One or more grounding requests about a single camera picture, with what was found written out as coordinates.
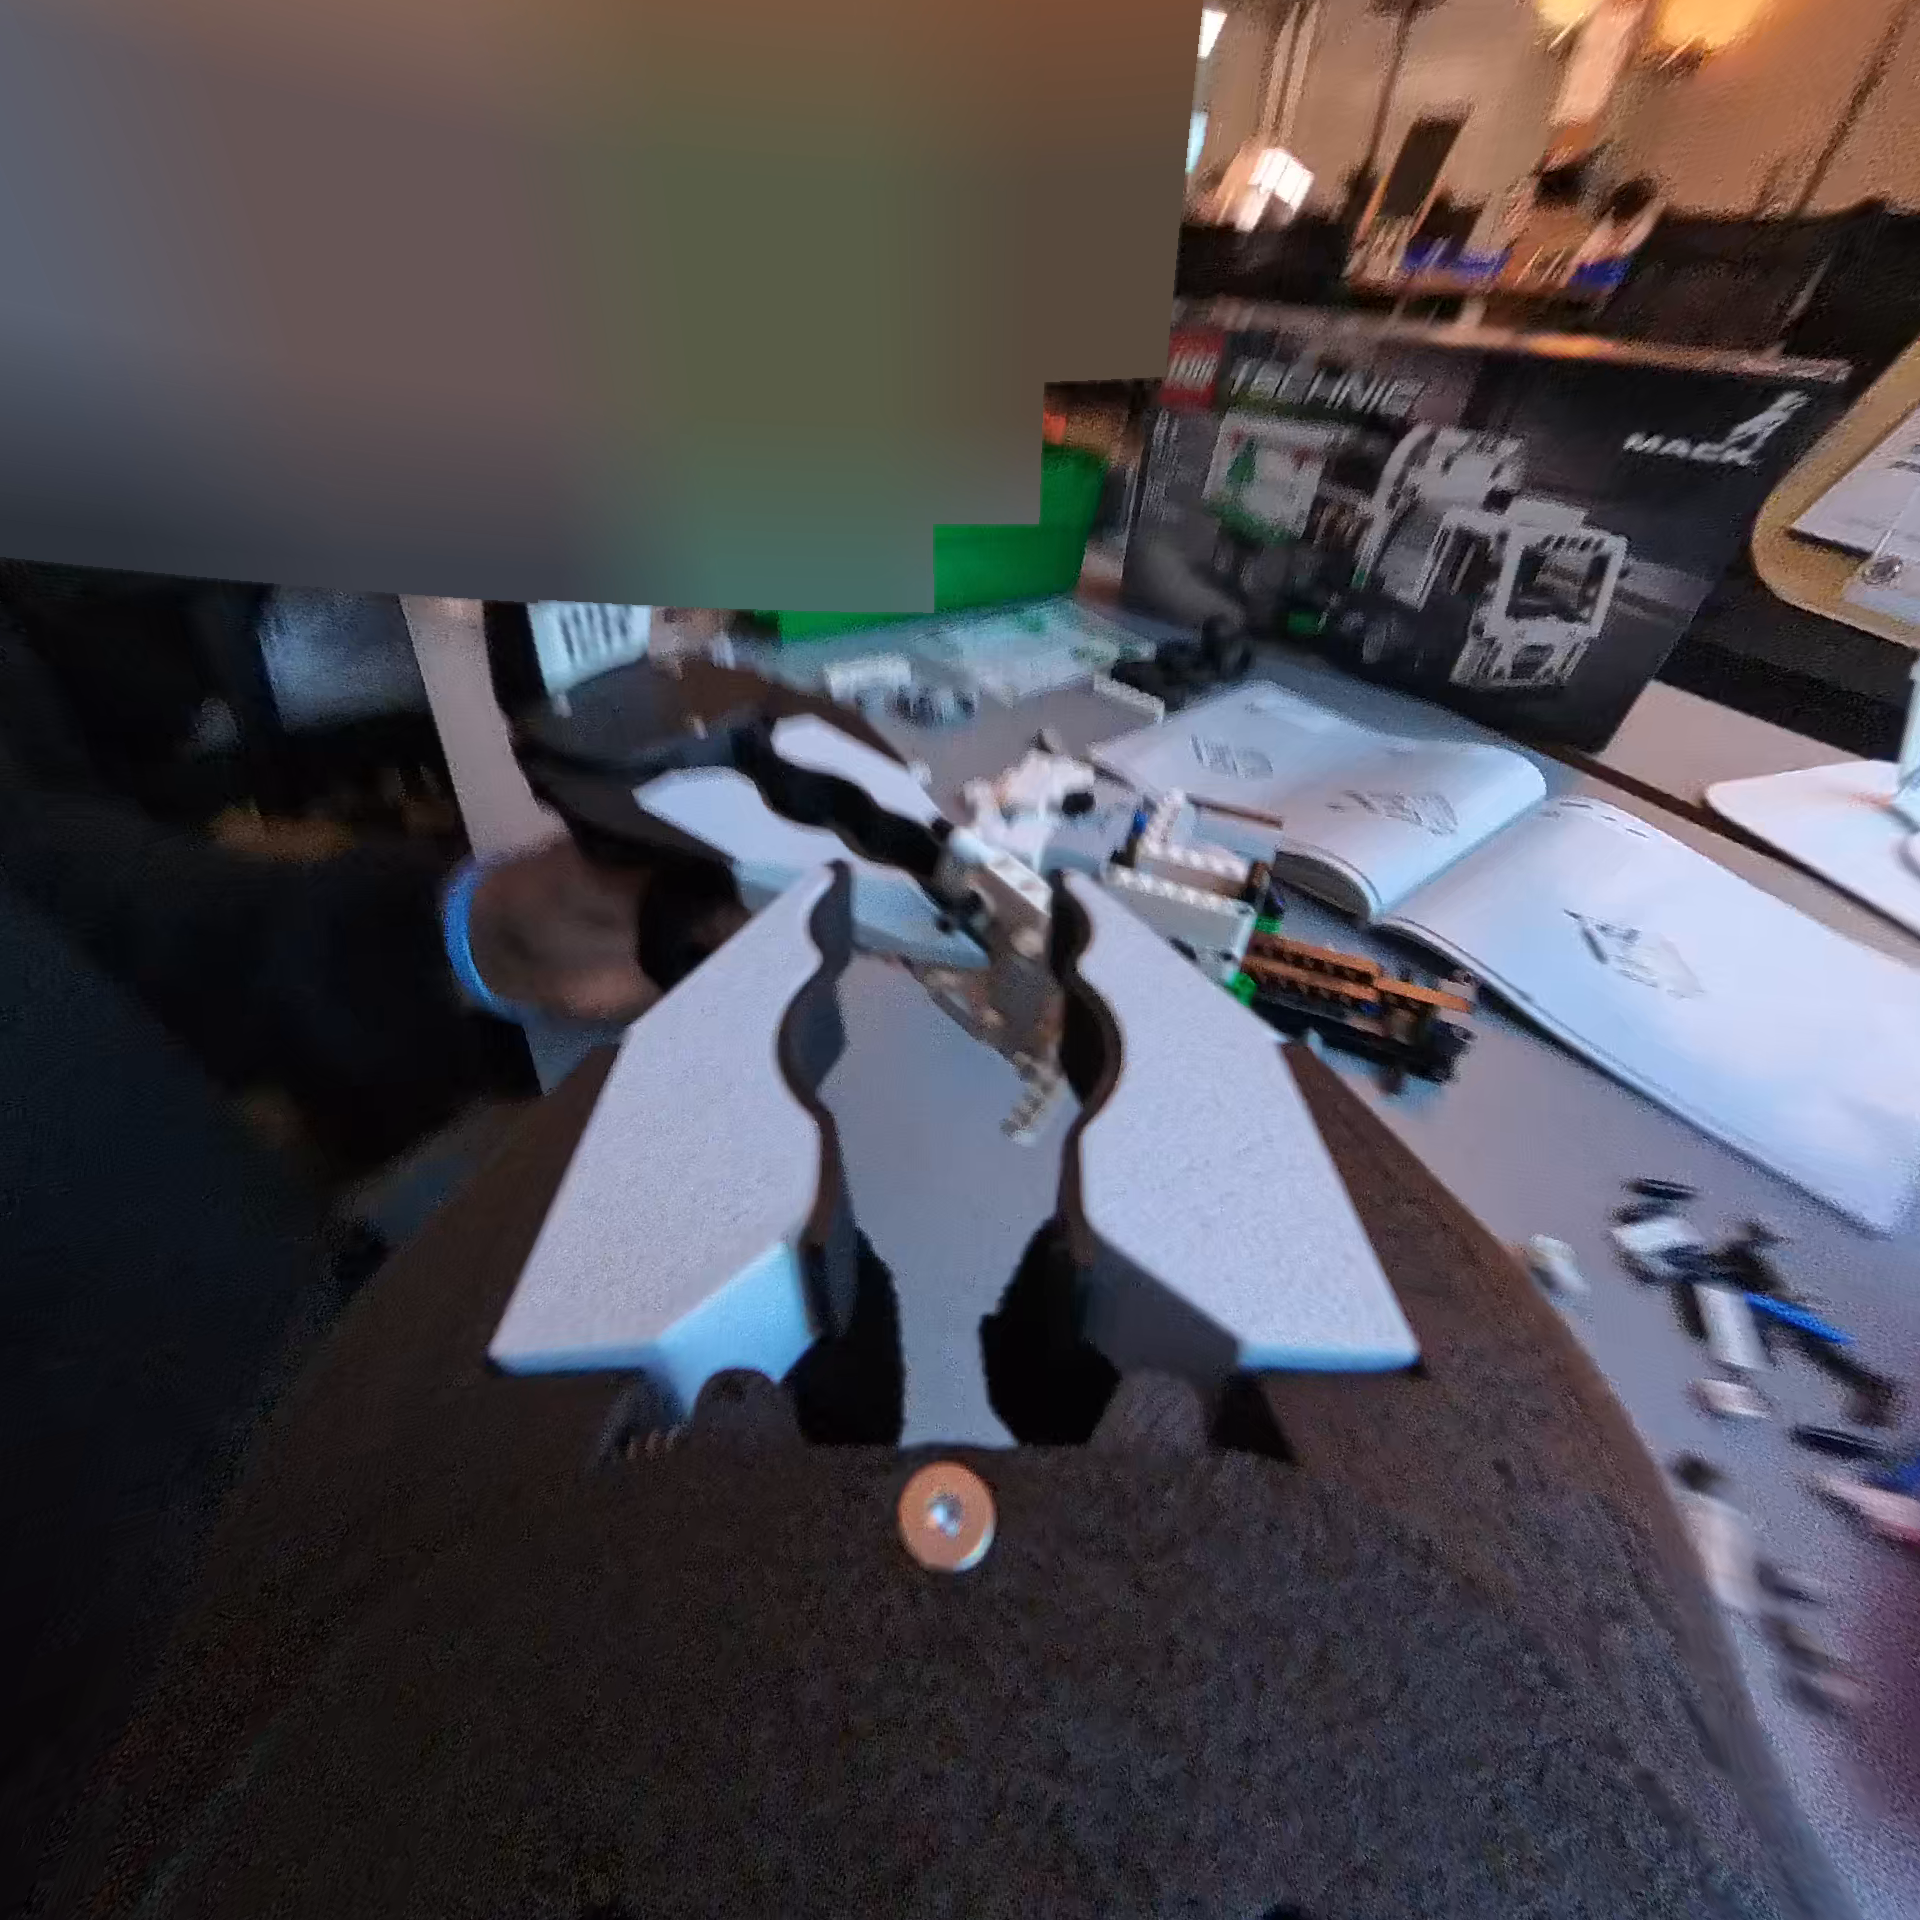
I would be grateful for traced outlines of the black lego tires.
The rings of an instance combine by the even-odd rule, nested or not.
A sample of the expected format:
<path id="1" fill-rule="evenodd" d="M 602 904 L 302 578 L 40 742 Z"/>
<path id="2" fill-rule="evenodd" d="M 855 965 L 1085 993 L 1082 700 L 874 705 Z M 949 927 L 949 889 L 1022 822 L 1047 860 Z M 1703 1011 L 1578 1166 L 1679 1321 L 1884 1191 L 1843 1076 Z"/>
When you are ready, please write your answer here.
<path id="1" fill-rule="evenodd" d="M 1196 705 L 1249 670 L 1256 670 L 1256 639 L 1241 627 L 1205 618 L 1193 639 L 1161 639 L 1142 653 L 1142 700 Z"/>

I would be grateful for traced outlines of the wooden tray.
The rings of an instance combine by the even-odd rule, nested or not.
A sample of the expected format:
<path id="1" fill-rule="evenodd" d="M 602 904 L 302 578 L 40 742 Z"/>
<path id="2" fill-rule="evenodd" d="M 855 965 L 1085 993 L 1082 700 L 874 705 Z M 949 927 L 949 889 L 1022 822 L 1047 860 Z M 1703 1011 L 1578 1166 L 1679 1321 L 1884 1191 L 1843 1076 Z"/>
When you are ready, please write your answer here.
<path id="1" fill-rule="evenodd" d="M 1920 411 L 1920 341 L 1907 341 L 1843 424 L 1816 433 L 1816 448 L 1766 492 L 1761 524 L 1750 524 L 1750 578 L 1783 601 L 1804 605 L 1827 627 L 1920 646 L 1920 627 L 1894 605 L 1855 605 L 1855 550 L 1804 541 L 1788 538 L 1788 524 L 1832 493 L 1884 433 L 1907 433 L 1907 418 Z"/>

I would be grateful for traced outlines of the person's left hand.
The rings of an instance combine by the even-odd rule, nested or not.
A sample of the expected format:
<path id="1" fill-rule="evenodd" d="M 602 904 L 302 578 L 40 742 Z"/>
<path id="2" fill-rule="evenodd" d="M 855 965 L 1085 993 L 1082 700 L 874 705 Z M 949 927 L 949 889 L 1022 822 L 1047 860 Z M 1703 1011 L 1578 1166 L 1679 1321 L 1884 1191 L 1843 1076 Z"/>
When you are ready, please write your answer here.
<path id="1" fill-rule="evenodd" d="M 645 876 L 541 843 L 483 861 L 467 943 L 483 982 L 511 1011 L 633 1027 L 654 1003 L 641 965 L 641 904 Z"/>

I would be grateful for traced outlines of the clear plastic bag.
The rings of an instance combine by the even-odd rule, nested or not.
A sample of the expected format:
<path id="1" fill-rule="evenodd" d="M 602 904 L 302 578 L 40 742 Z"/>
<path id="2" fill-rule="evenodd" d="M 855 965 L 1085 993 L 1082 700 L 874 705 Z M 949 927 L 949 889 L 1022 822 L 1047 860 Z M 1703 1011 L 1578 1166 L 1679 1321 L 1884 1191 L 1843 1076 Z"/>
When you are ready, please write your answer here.
<path id="1" fill-rule="evenodd" d="M 900 700 L 900 685 L 949 685 L 968 705 L 1022 705 L 1022 700 L 1109 682 L 1109 668 L 1134 668 L 1134 653 L 1152 653 L 1142 636 L 1129 636 L 1082 601 L 1031 601 L 1031 605 L 913 618 L 913 627 L 813 639 L 803 682 L 842 705 Z"/>

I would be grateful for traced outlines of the pile of loose lego pieces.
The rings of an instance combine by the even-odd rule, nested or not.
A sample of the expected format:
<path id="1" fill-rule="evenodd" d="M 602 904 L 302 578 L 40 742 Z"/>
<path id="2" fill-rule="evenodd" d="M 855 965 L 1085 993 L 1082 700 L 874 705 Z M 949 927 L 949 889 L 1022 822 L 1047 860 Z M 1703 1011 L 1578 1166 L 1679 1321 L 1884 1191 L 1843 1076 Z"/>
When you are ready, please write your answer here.
<path id="1" fill-rule="evenodd" d="M 1861 1361 L 1855 1329 L 1783 1282 L 1783 1234 L 1740 1217 L 1703 1234 L 1691 1217 L 1692 1182 L 1630 1173 L 1611 1217 L 1615 1269 L 1661 1297 L 1673 1329 L 1692 1348 L 1691 1405 L 1714 1433 L 1774 1433 L 1800 1487 L 1855 1545 L 1920 1552 L 1920 1405 L 1907 1379 Z M 1761 1545 L 1750 1487 L 1703 1447 L 1673 1447 L 1661 1481 L 1679 1527 L 1703 1558 L 1714 1600 L 1766 1643 L 1774 1690 L 1827 1737 L 1872 1730 L 1872 1678 L 1832 1643 L 1832 1575 L 1788 1570 Z"/>

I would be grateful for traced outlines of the grey white lego sub-assembly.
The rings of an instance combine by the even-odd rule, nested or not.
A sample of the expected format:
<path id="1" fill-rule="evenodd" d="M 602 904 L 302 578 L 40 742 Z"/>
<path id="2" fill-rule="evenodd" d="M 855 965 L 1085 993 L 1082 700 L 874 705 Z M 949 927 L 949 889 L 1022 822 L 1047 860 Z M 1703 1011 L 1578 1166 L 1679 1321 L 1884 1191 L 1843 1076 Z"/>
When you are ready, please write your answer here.
<path id="1" fill-rule="evenodd" d="M 933 822 L 933 876 L 917 889 L 933 904 L 933 927 L 972 943 L 972 965 L 900 965 L 968 1041 L 984 1041 L 1016 1076 L 996 1137 L 1031 1148 L 1066 1097 L 1055 899 L 1031 861 L 972 843 L 968 822 Z"/>

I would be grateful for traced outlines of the white post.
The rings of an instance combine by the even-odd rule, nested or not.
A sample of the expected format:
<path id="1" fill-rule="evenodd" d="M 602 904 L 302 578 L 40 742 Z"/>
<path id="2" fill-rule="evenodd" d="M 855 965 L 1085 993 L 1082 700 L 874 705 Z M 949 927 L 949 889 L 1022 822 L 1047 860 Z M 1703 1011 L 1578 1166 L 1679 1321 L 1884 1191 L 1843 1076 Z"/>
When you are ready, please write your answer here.
<path id="1" fill-rule="evenodd" d="M 427 682 L 427 705 L 433 705 L 433 725 L 440 725 L 467 848 L 483 861 L 541 848 L 553 806 L 526 796 L 526 778 L 511 763 L 483 601 L 402 592 L 402 627 L 410 627 L 419 682 Z"/>

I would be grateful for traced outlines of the green plastic bin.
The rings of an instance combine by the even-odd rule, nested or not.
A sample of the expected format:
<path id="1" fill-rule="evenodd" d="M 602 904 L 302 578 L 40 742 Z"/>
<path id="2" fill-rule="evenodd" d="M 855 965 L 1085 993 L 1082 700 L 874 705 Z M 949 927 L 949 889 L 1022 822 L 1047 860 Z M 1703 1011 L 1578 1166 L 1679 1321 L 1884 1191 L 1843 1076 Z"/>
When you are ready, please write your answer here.
<path id="1" fill-rule="evenodd" d="M 1082 585 L 1093 493 L 1093 448 L 1041 448 L 1041 524 L 933 524 L 933 618 L 1055 601 Z"/>

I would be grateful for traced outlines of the white lego truck model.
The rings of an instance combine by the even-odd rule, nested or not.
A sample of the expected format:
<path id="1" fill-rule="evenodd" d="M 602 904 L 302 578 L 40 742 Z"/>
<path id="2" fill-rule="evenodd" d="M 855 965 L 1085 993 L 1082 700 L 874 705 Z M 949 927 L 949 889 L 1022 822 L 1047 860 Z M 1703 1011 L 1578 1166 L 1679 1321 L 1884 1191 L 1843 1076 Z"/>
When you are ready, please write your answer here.
<path id="1" fill-rule="evenodd" d="M 1069 754 L 1031 742 L 996 778 L 959 785 L 972 843 L 1031 876 L 1085 876 L 1196 975 L 1212 975 L 1282 1041 L 1378 1065 L 1387 1090 L 1445 1090 L 1474 1047 L 1477 993 L 1287 934 L 1282 876 L 1193 843 L 1182 796 L 1134 802 Z"/>

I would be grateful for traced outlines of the white ribbed object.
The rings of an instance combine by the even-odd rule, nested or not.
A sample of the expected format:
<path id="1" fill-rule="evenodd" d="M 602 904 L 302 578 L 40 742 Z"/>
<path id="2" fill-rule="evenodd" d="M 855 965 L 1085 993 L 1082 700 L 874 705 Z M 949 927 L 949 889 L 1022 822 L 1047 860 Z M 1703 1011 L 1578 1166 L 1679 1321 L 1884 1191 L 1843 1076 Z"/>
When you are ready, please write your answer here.
<path id="1" fill-rule="evenodd" d="M 626 601 L 526 601 L 538 682 L 541 700 L 568 700 L 602 670 L 626 670 L 645 653 L 654 605 Z"/>

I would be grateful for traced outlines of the person's left forearm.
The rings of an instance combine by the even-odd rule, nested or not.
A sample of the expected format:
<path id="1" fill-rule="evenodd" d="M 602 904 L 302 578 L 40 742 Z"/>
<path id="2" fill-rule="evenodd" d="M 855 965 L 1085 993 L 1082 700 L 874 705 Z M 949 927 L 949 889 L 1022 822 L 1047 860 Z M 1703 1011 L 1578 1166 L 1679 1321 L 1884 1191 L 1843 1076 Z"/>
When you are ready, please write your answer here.
<path id="1" fill-rule="evenodd" d="M 486 1077 L 433 848 L 256 860 L 99 796 L 0 796 L 0 899 L 40 916 L 226 1090 L 445 1115 Z"/>

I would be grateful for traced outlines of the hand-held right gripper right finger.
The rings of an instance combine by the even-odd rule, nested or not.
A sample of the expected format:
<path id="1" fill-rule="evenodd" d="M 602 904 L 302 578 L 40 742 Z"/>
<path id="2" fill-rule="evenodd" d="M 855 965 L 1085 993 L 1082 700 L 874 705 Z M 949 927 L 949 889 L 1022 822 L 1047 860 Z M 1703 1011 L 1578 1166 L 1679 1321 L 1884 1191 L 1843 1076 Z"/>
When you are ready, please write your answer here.
<path id="1" fill-rule="evenodd" d="M 1129 1379 L 1212 1418 L 1256 1379 L 1424 1370 L 1287 1047 L 1085 876 L 1047 889 L 1047 965 L 1082 1115 L 984 1316 L 996 1433 L 1082 1447 Z"/>

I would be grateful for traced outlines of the flat open instruction booklet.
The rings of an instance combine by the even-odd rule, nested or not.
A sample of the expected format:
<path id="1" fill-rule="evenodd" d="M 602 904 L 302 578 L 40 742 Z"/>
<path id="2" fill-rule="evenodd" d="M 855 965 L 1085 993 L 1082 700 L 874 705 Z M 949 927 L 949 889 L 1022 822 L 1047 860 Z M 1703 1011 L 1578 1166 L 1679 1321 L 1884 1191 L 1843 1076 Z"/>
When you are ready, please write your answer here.
<path id="1" fill-rule="evenodd" d="M 1920 965 L 1611 802 L 1546 802 L 1387 916 L 1535 1036 L 1861 1234 L 1920 1211 Z"/>

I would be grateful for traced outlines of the white stand base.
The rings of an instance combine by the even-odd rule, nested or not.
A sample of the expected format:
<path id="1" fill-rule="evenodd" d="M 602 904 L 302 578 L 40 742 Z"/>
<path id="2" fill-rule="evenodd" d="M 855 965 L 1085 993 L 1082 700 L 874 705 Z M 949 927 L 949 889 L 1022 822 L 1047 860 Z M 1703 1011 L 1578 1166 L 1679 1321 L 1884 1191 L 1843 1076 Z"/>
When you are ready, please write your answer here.
<path id="1" fill-rule="evenodd" d="M 1730 778 L 1703 785 L 1703 806 L 1878 918 L 1920 927 L 1920 796 L 1894 785 L 1894 763 Z"/>

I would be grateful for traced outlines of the blue wristband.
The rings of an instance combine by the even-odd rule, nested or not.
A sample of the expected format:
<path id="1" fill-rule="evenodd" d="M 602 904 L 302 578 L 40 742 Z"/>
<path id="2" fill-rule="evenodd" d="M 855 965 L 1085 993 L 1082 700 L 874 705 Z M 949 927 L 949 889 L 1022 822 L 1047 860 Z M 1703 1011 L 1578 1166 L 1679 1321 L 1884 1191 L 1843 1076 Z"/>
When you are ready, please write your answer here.
<path id="1" fill-rule="evenodd" d="M 486 861 L 467 860 L 445 880 L 440 880 L 440 949 L 445 949 L 445 982 L 467 1011 L 511 1027 L 511 1003 L 486 993 L 483 975 L 483 949 L 469 949 L 469 899 L 483 899 Z"/>

